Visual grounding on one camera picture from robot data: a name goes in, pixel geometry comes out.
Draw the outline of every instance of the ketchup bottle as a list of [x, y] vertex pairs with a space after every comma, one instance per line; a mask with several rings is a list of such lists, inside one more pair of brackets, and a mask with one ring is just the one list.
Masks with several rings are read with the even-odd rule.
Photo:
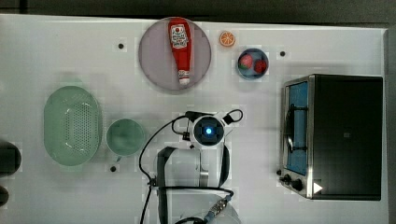
[[174, 55], [178, 80], [181, 85], [190, 83], [191, 34], [187, 21], [173, 18], [168, 24], [169, 40]]

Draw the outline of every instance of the round plate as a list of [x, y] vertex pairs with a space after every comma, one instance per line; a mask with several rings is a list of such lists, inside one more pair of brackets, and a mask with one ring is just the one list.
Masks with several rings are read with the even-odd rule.
[[102, 141], [99, 104], [80, 87], [54, 92], [44, 107], [44, 145], [49, 155], [65, 166], [88, 161]]
[[[253, 65], [249, 69], [242, 69], [238, 66], [239, 60], [246, 54], [249, 54], [253, 58]], [[267, 63], [267, 67], [261, 73], [257, 73], [256, 71], [254, 71], [254, 63], [257, 60], [264, 60]], [[250, 80], [264, 76], [269, 66], [270, 64], [267, 55], [265, 55], [265, 53], [262, 52], [262, 50], [260, 49], [246, 49], [244, 52], [241, 53], [236, 63], [236, 69], [238, 69], [239, 75], [241, 75], [241, 77], [245, 79], [250, 79]]]
[[139, 62], [146, 77], [154, 84], [178, 91], [199, 82], [210, 65], [211, 49], [204, 31], [192, 21], [190, 26], [192, 46], [190, 64], [190, 83], [179, 84], [177, 67], [169, 44], [168, 23], [172, 18], [157, 21], [143, 34], [139, 46]]

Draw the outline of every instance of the oven knob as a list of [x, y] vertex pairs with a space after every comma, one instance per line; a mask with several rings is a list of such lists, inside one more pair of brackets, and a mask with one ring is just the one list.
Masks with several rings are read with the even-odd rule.
[[301, 179], [293, 180], [293, 181], [291, 181], [290, 183], [291, 183], [291, 186], [292, 186], [294, 189], [298, 190], [298, 191], [300, 191], [300, 190], [303, 189], [303, 182], [301, 181]]
[[290, 175], [284, 175], [283, 177], [280, 177], [279, 180], [285, 183], [285, 185], [289, 185], [291, 181], [291, 177]]

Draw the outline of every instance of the blue bowl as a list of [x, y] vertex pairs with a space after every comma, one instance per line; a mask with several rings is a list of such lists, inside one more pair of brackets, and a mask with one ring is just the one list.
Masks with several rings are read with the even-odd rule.
[[[253, 65], [249, 69], [242, 69], [238, 66], [239, 60], [246, 54], [249, 54], [253, 58]], [[265, 60], [265, 62], [267, 63], [267, 67], [261, 73], [257, 73], [256, 71], [254, 71], [254, 63], [257, 60]], [[236, 62], [236, 69], [238, 69], [239, 75], [241, 75], [241, 77], [248, 79], [248, 80], [257, 79], [259, 77], [264, 76], [264, 74], [267, 72], [269, 66], [270, 66], [270, 64], [269, 64], [267, 55], [264, 52], [262, 52], [262, 50], [260, 50], [260, 49], [245, 50], [244, 52], [241, 53], [241, 55], [239, 55], [238, 61]]]

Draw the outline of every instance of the bowl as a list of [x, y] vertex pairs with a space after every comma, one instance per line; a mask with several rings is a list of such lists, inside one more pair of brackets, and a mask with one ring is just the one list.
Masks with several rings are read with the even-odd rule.
[[146, 136], [142, 126], [136, 121], [119, 119], [108, 128], [106, 141], [111, 151], [120, 157], [127, 157], [143, 147]]
[[[252, 58], [252, 65], [246, 69], [239, 67], [239, 61], [245, 55], [250, 55]], [[254, 70], [254, 65], [258, 60], [265, 61], [266, 65], [267, 65], [266, 68], [263, 71], [261, 71], [260, 73], [257, 73]], [[269, 65], [270, 64], [268, 61], [268, 57], [262, 50], [260, 50], [260, 49], [246, 49], [245, 51], [243, 51], [241, 53], [241, 55], [239, 55], [238, 61], [236, 63], [236, 69], [238, 70], [238, 73], [241, 77], [243, 77], [244, 79], [252, 80], [252, 79], [257, 79], [257, 78], [263, 77], [264, 74], [268, 71]]]

